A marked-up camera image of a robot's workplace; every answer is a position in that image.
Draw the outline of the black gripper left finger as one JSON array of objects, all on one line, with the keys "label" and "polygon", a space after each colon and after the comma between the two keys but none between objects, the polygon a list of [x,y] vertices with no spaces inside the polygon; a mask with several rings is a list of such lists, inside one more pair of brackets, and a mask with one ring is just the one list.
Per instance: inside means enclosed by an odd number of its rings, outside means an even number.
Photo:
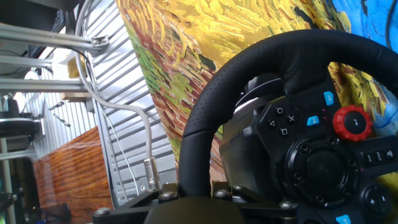
[{"label": "black gripper left finger", "polygon": [[153,208],[178,198],[177,183],[163,184],[160,190],[146,190],[118,208],[97,209],[93,214],[93,223],[144,223]]}]

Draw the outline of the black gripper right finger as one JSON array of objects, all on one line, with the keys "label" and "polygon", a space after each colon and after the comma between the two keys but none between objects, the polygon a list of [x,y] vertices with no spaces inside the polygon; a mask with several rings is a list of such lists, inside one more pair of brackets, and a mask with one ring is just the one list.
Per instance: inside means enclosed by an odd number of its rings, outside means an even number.
[{"label": "black gripper right finger", "polygon": [[297,204],[288,200],[276,203],[228,182],[212,182],[211,195],[236,205],[246,223],[297,223]]}]

